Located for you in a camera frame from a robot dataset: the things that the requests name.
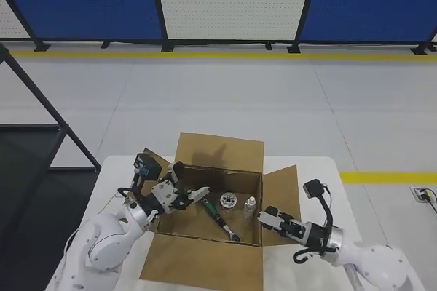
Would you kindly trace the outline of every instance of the gray floor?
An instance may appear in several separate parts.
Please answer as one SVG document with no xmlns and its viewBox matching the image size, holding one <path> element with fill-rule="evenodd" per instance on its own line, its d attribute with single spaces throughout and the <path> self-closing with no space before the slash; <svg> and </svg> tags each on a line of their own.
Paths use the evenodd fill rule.
<svg viewBox="0 0 437 291">
<path fill-rule="evenodd" d="M 437 63 L 18 61 L 100 161 L 145 146 L 174 155 L 180 132 L 203 132 L 263 140 L 268 156 L 330 156 L 344 171 L 437 171 Z M 2 65 L 0 123 L 49 121 Z M 66 141 L 54 165 L 88 162 Z M 432 209 L 409 185 L 345 187 L 363 239 L 401 247 L 437 290 Z"/>
</svg>

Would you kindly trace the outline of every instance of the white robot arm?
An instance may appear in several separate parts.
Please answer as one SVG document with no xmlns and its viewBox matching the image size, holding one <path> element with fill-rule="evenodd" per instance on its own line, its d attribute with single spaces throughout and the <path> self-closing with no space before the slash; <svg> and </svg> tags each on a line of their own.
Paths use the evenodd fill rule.
<svg viewBox="0 0 437 291">
<path fill-rule="evenodd" d="M 304 253 L 318 252 L 332 266 L 343 266 L 355 291 L 364 291 L 358 275 L 380 290 L 425 290 L 401 250 L 388 245 L 352 242 L 342 229 L 333 226 L 330 209 L 322 197 L 328 188 L 319 180 L 305 183 L 303 189 L 309 198 L 316 197 L 320 200 L 327 214 L 326 225 L 301 223 L 275 207 L 268 207 L 258 215 L 264 228 L 273 229 L 281 236 L 294 239 L 307 247 L 294 254 L 295 263 L 302 264 L 307 261 L 307 257 L 299 259 Z"/>
<path fill-rule="evenodd" d="M 130 188 L 119 188 L 126 200 L 117 214 L 101 213 L 87 221 L 64 253 L 50 286 L 57 291 L 113 290 L 121 267 L 133 243 L 160 215 L 185 210 L 210 192 L 209 187 L 196 191 L 176 188 L 184 165 L 176 162 L 168 173 L 158 178 L 162 168 L 147 154 L 135 160 L 135 176 Z M 151 193 L 141 195 L 146 180 L 157 180 Z"/>
</svg>

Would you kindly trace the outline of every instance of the white table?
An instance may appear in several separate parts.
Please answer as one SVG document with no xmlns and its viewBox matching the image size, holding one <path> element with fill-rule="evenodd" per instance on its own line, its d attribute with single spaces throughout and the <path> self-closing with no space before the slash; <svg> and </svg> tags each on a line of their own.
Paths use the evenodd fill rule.
<svg viewBox="0 0 437 291">
<path fill-rule="evenodd" d="M 164 156 L 172 161 L 172 156 Z M 135 156 L 110 156 L 102 166 L 94 191 L 87 205 L 82 221 L 86 221 L 107 203 L 118 187 L 129 186 L 133 178 Z M 325 213 L 317 199 L 309 200 L 302 186 L 309 180 L 318 178 L 327 183 L 332 193 L 332 213 L 334 224 L 343 228 L 352 240 L 361 240 L 347 194 L 343 188 L 334 160 L 326 157 L 276 156 L 265 157 L 264 173 L 273 172 L 296 164 L 298 167 L 299 202 L 302 220 L 323 224 Z M 104 212 L 116 212 L 123 200 L 114 198 Z M 139 280 L 139 275 L 154 234 L 145 233 L 134 245 L 123 264 L 122 274 L 116 290 L 203 290 L 201 288 L 149 282 Z M 342 267 L 333 268 L 320 258 L 310 258 L 305 264 L 293 262 L 293 254 L 299 245 L 264 248 L 264 289 L 265 290 L 352 290 Z M 366 290 L 376 290 L 363 282 Z"/>
</svg>

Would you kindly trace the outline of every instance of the yellow tape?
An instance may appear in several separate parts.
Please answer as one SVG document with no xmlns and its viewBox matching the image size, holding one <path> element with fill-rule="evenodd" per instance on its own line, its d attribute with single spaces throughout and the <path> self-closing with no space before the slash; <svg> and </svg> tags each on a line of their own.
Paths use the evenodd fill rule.
<svg viewBox="0 0 437 291">
<path fill-rule="evenodd" d="M 437 184 L 437 172 L 340 172 L 346 184 Z"/>
<path fill-rule="evenodd" d="M 353 55 L 288 54 L 279 52 L 27 52 L 12 51 L 15 57 L 84 57 L 84 58 L 229 58 L 257 60 L 356 60 L 356 61 L 425 61 L 437 62 L 437 55 Z"/>
</svg>

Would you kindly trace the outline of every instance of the open cardboard box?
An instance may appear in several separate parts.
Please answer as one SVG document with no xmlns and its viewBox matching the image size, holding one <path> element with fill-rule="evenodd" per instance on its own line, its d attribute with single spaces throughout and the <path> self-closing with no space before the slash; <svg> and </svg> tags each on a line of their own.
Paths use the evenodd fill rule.
<svg viewBox="0 0 437 291">
<path fill-rule="evenodd" d="M 149 153 L 165 171 L 169 163 Z M 231 242 L 198 202 L 162 216 L 153 226 L 154 240 L 140 279 L 215 290 L 262 290 L 263 247 L 295 241 L 262 230 L 256 216 L 272 205 L 301 219 L 296 166 L 263 175 L 263 142 L 191 133 L 180 135 L 175 160 L 187 165 L 180 187 L 209 186 L 207 198 L 242 241 Z M 150 188 L 146 183 L 143 193 Z M 228 191 L 238 198 L 231 212 L 218 202 Z M 257 209 L 252 219 L 245 219 L 243 205 L 249 196 L 256 197 Z"/>
</svg>

